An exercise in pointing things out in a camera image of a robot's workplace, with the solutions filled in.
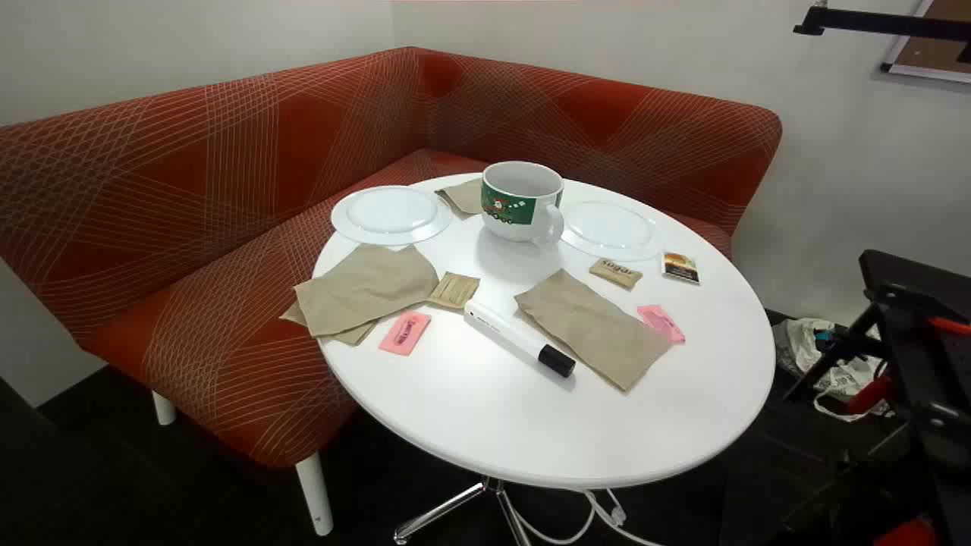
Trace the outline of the white marker black cap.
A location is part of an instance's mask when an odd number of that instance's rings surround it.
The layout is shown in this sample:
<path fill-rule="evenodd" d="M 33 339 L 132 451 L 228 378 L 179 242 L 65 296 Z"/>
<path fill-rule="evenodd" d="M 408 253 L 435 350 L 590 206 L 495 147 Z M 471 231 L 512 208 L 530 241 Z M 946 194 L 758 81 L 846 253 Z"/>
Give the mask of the white marker black cap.
<path fill-rule="evenodd" d="M 499 345 L 506 345 L 512 355 L 533 360 L 563 378 L 575 377 L 576 360 L 569 353 L 557 350 L 546 339 L 526 333 L 522 327 L 516 327 L 504 316 L 479 307 L 477 301 L 471 301 L 464 307 L 464 323 L 471 327 L 477 327 L 479 333 L 487 333 L 489 339 L 495 339 Z"/>

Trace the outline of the brown napkin behind mug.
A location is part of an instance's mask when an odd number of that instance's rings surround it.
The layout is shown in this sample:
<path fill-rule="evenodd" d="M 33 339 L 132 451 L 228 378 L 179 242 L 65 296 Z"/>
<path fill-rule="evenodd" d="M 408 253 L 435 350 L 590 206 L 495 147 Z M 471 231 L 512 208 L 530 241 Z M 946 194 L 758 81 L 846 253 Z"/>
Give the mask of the brown napkin behind mug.
<path fill-rule="evenodd" d="M 479 216 L 479 212 L 483 212 L 479 190 L 483 190 L 483 182 L 479 182 L 479 178 L 471 178 L 471 182 L 462 182 L 462 184 L 441 189 L 441 196 L 442 196 L 462 219 L 471 219 L 471 216 Z"/>

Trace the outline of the white green ceramic mug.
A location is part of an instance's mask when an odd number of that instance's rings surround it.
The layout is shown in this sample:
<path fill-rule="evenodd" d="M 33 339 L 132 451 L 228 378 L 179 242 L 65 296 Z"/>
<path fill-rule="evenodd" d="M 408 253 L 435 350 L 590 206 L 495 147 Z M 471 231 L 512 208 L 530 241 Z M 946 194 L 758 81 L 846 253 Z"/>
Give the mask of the white green ceramic mug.
<path fill-rule="evenodd" d="M 483 171 L 479 206 L 495 238 L 553 246 L 566 235 L 566 178 L 533 160 L 499 160 Z"/>

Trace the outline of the brown napkin beside marker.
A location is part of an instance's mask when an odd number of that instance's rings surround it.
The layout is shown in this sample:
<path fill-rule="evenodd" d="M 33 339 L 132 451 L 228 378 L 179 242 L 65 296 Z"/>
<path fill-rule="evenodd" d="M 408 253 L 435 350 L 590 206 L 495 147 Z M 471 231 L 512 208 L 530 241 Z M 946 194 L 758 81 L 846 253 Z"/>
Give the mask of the brown napkin beside marker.
<path fill-rule="evenodd" d="M 557 270 L 533 289 L 519 292 L 516 307 L 530 325 L 620 392 L 632 392 L 671 350 L 671 339 L 569 270 Z"/>

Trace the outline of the brown sugar packet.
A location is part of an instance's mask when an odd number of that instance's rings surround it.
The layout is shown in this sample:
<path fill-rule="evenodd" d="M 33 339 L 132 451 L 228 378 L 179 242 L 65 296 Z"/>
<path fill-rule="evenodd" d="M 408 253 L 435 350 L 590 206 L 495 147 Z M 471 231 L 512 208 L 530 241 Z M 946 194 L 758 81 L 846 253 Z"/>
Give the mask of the brown sugar packet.
<path fill-rule="evenodd" d="M 624 292 L 632 292 L 632 289 L 644 278 L 641 270 L 622 267 L 622 264 L 617 264 L 617 260 L 611 260 L 611 259 L 597 259 L 597 260 L 590 267 L 590 274 L 597 275 L 597 278 L 607 278 L 607 281 L 612 281 L 612 284 L 620 284 L 620 289 L 624 289 Z"/>
<path fill-rule="evenodd" d="M 462 313 L 464 304 L 477 295 L 477 289 L 479 289 L 477 275 L 446 274 L 436 281 L 436 289 L 428 295 L 428 304 Z"/>

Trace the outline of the pink sweetener packet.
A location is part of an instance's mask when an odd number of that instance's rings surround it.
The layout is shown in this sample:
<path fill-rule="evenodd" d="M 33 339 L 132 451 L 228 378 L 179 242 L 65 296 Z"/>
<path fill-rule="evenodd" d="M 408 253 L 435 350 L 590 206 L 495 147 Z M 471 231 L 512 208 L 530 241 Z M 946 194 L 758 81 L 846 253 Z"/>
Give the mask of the pink sweetener packet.
<path fill-rule="evenodd" d="M 409 355 L 421 333 L 428 332 L 430 320 L 425 313 L 403 313 L 385 333 L 385 339 L 381 342 L 384 353 L 391 355 Z"/>
<path fill-rule="evenodd" d="M 639 316 L 671 342 L 685 342 L 685 333 L 676 327 L 676 323 L 666 313 L 659 304 L 639 307 Z"/>

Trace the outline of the clear plastic plate near sofa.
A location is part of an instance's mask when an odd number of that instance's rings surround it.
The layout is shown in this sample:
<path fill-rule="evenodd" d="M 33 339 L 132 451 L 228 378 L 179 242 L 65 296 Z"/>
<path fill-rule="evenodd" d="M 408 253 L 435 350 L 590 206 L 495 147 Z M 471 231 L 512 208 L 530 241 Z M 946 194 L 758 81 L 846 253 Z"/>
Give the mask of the clear plastic plate near sofa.
<path fill-rule="evenodd" d="M 355 242 L 408 246 L 436 238 L 451 212 L 430 190 L 376 184 L 343 196 L 330 208 L 330 225 Z"/>

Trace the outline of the clear plastic plate table edge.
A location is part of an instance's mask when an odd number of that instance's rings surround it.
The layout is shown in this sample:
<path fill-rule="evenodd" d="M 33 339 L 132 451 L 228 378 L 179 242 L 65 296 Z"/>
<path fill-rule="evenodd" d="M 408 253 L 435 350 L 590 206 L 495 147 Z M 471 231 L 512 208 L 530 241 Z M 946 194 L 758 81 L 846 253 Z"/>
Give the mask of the clear plastic plate table edge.
<path fill-rule="evenodd" d="M 652 248 L 652 221 L 612 199 L 572 199 L 566 206 L 566 241 L 602 259 L 644 259 Z"/>

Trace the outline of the brown napkin near sofa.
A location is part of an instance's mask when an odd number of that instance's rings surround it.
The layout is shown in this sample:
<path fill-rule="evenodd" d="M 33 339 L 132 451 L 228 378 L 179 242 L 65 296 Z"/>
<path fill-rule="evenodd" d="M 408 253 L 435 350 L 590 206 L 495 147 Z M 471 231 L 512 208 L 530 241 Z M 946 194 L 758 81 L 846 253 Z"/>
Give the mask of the brown napkin near sofa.
<path fill-rule="evenodd" d="M 376 323 L 419 307 L 435 289 L 436 270 L 415 246 L 359 246 L 325 275 L 301 281 L 284 320 L 316 339 L 359 345 Z"/>

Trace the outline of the yellow black tea packet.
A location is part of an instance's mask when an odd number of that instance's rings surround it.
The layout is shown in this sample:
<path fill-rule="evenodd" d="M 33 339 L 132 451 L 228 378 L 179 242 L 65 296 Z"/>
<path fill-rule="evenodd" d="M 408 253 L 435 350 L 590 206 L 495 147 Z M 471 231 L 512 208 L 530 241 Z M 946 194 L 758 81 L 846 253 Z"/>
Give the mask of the yellow black tea packet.
<path fill-rule="evenodd" d="M 668 253 L 668 255 L 663 259 L 663 274 L 666 274 L 668 278 L 680 278 L 680 281 L 693 281 L 693 284 L 702 281 L 695 260 L 685 259 L 685 255 L 676 255 L 676 253 Z"/>

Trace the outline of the chrome table base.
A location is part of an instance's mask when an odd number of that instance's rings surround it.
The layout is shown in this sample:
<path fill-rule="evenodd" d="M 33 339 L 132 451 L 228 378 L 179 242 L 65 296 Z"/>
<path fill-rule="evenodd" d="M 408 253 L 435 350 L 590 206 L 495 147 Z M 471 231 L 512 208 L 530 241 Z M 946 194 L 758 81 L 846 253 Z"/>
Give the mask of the chrome table base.
<path fill-rule="evenodd" d="M 576 546 L 593 530 L 596 523 L 602 523 L 604 529 L 611 529 L 617 536 L 630 539 L 632 546 L 663 546 L 659 539 L 647 539 L 647 536 L 641 536 L 641 533 L 624 529 L 630 512 L 624 512 L 624 506 L 622 506 L 622 500 L 617 499 L 612 489 L 607 489 L 611 506 L 604 506 L 596 493 L 585 493 L 585 518 L 583 518 L 583 525 L 569 536 L 553 536 L 553 533 L 545 533 L 537 525 L 530 525 L 516 511 L 510 489 L 504 482 L 499 482 L 499 479 L 479 479 L 479 482 L 462 489 L 459 494 L 435 504 L 430 511 L 400 523 L 391 530 L 391 543 L 396 546 L 409 546 L 409 539 L 419 530 L 442 523 L 446 515 L 471 506 L 473 500 L 479 500 L 487 494 L 495 499 L 495 504 L 499 504 L 499 511 L 501 511 L 516 546 L 533 546 L 533 543 L 545 543 L 545 546 Z"/>

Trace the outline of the red patterned corner sofa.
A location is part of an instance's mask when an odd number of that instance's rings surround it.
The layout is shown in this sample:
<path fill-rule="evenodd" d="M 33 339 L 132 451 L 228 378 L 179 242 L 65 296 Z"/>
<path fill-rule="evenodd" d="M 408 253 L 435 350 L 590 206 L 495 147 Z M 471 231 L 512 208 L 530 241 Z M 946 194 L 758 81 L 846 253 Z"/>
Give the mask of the red patterned corner sofa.
<path fill-rule="evenodd" d="M 288 468 L 318 500 L 318 456 L 355 410 L 462 471 L 516 484 L 651 484 L 728 450 L 763 413 L 773 338 L 724 255 L 779 144 L 763 106 L 430 49 L 171 90 L 0 131 L 0 259 L 72 339 L 223 447 Z M 655 235 L 624 292 L 602 259 L 495 238 L 441 189 L 499 160 L 533 160 L 572 199 L 612 199 Z M 516 295 L 569 270 L 639 316 L 659 304 L 685 333 L 620 392 L 576 355 L 575 377 L 512 355 L 464 323 L 430 320 L 409 355 L 384 353 L 396 313 L 359 345 L 287 323 L 301 281 L 359 246 L 330 208 L 364 189 L 430 190 L 451 225 L 415 246 L 436 281 L 477 275 L 471 301 L 526 333 Z M 663 274 L 668 253 L 702 281 Z"/>

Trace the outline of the clutter pile on floor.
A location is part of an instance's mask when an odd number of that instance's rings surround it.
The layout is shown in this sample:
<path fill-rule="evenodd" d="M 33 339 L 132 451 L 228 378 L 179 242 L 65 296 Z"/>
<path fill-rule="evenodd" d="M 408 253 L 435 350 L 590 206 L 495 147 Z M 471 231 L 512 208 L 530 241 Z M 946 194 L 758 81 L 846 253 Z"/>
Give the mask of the clutter pile on floor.
<path fill-rule="evenodd" d="M 827 355 L 834 363 L 815 382 L 811 408 L 837 423 L 862 423 L 888 416 L 888 377 L 887 360 L 862 350 L 837 353 L 837 325 L 829 320 L 782 320 L 773 327 L 779 363 L 805 377 Z"/>

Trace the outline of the framed board on wall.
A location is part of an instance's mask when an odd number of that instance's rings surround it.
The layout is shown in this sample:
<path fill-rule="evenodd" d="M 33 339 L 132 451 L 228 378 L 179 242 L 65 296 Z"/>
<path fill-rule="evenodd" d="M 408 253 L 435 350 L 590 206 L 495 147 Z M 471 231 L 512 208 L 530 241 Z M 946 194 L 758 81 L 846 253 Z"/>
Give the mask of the framed board on wall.
<path fill-rule="evenodd" d="M 971 20 L 971 0 L 916 0 L 914 13 L 919 19 Z M 900 37 L 880 70 L 971 84 L 971 49 L 952 39 Z"/>

